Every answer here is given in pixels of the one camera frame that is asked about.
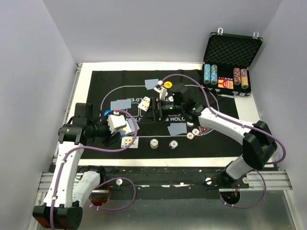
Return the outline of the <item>blue yellow card box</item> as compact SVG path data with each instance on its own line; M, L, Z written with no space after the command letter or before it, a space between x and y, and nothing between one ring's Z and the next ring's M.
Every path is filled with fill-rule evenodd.
M126 120L126 126L119 131L121 137L133 135L135 133L135 126L131 118Z

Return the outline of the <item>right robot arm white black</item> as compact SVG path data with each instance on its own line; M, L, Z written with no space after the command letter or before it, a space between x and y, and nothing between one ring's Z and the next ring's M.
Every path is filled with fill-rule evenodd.
M277 144L265 122L244 122L195 102L189 88L183 83L174 84L170 94L172 101L165 101L161 97L150 98L141 122L161 122L169 115L182 115L187 122L218 131L242 146L241 155L218 176L216 181L219 186L233 187L244 174L263 169L277 150Z

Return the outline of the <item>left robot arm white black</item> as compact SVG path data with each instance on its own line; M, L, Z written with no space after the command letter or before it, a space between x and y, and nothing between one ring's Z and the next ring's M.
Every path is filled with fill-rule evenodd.
M120 138L118 130L124 127L126 120L119 112L106 112L95 121L93 104L75 105L74 116L59 129L58 158L49 190L43 203L33 210L33 217L43 228L78 229L87 198L94 188L106 185L105 169L97 166L88 166L81 181L74 184L86 142L102 138L111 144Z

